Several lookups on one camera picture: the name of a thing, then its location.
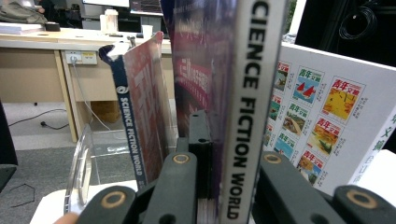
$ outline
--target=desk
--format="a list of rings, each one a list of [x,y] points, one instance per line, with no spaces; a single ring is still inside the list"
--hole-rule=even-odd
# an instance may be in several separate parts
[[[79,82],[67,64],[66,50],[97,51],[104,45],[126,40],[109,37],[100,31],[62,29],[61,32],[36,32],[27,35],[0,35],[0,97],[5,103],[64,102],[72,133],[77,142],[91,113],[84,100],[117,101],[110,67],[98,55],[98,64],[78,64]],[[143,39],[136,39],[136,44]],[[172,57],[169,40],[163,41],[163,71],[168,95],[174,98]]]

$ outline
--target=book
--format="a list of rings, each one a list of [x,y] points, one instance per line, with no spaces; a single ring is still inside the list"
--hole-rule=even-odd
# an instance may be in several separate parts
[[[263,149],[285,155],[329,195],[359,183],[395,129],[395,75],[394,67],[283,43]]]
[[[207,111],[218,223],[248,222],[287,2],[162,0],[178,133]]]
[[[107,57],[139,189],[158,178],[176,138],[161,64],[163,33],[129,49],[115,44]]]
[[[0,34],[25,35],[43,30],[44,27],[41,24],[19,24],[12,22],[0,22]]]

